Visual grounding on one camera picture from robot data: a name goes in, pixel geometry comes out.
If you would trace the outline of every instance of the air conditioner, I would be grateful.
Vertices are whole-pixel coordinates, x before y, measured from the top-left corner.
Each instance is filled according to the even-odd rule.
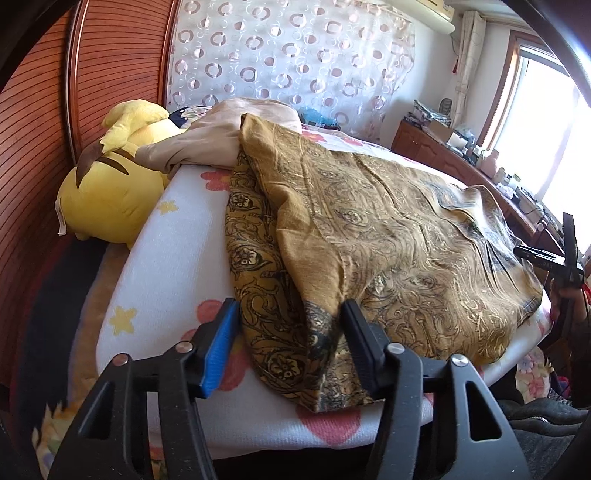
[[[452,7],[448,7],[443,0],[385,1],[439,33],[447,35],[456,29],[452,24],[454,10]]]

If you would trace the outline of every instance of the metal bolt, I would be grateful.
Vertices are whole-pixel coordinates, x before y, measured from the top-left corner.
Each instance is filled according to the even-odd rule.
[[[189,353],[193,350],[193,344],[191,342],[179,342],[174,346],[174,349],[178,353]]]
[[[129,362],[129,355],[127,353],[118,353],[113,357],[113,365],[120,367],[121,365],[125,365]]]
[[[388,352],[393,355],[404,353],[404,345],[397,342],[389,343],[386,348],[388,349]]]
[[[470,361],[463,355],[452,355],[452,362],[456,367],[465,367]]]

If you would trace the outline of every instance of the gold paisley fabric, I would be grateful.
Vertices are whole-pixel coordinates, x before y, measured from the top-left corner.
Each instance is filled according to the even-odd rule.
[[[371,401],[339,327],[356,299],[417,354],[497,360],[542,285],[494,197],[243,117],[226,246],[259,376],[312,411]]]

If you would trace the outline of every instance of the ceiling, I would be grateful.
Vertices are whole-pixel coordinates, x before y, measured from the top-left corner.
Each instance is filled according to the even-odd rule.
[[[477,10],[488,21],[526,27],[527,24],[501,0],[445,0],[457,13]]]

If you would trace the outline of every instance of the bed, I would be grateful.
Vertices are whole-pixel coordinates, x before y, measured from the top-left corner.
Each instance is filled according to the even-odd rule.
[[[422,164],[340,132],[304,126],[303,135],[330,150],[353,151],[437,173]],[[229,195],[227,170],[182,166],[164,192],[134,245],[106,311],[96,346],[101,372],[126,352],[134,359],[160,355],[213,320],[233,296],[224,236]],[[529,353],[551,328],[550,302],[515,333],[504,355],[479,370],[491,385]],[[422,400],[423,423],[431,420],[431,400]],[[219,390],[198,400],[207,443],[214,459],[264,449],[332,447],[347,449],[374,441],[382,404],[312,414],[268,389],[253,372],[237,338]],[[161,455],[157,397],[148,399],[152,456]]]

